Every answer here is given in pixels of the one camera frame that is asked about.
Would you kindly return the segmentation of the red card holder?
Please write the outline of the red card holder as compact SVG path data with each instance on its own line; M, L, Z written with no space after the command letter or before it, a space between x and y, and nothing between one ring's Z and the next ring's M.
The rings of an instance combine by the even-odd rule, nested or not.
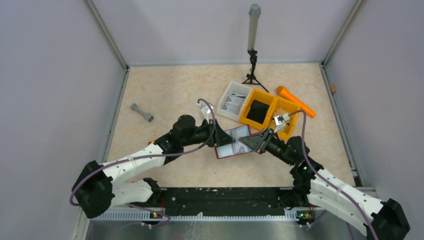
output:
M252 148L239 141L239 138L241 137L249 137L252 135L251 129L248 125L241 125L239 127L225 130L224 132L230 135L235 142L225 146L215 147L215 155L217 159L230 158L254 151Z

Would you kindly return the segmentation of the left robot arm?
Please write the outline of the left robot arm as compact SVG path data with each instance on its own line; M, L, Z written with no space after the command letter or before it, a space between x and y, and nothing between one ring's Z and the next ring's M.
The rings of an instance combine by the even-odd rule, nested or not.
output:
M235 139L216 120L205 119L197 126L194 117L182 115L168 133L145 148L119 160L87 163L72 187L70 203L93 219L111 207L148 202L159 192L156 182L150 178L138 182L129 182L130 179L185 155L187 146L214 148L233 143Z

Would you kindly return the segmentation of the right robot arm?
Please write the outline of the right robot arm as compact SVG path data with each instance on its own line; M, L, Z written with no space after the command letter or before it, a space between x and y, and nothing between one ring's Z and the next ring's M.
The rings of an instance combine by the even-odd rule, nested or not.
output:
M240 137L258 154L269 153L292 166L294 190L307 202L337 216L368 240L403 240L411 227L402 206L364 193L343 182L309 156L301 136L280 140L271 128Z

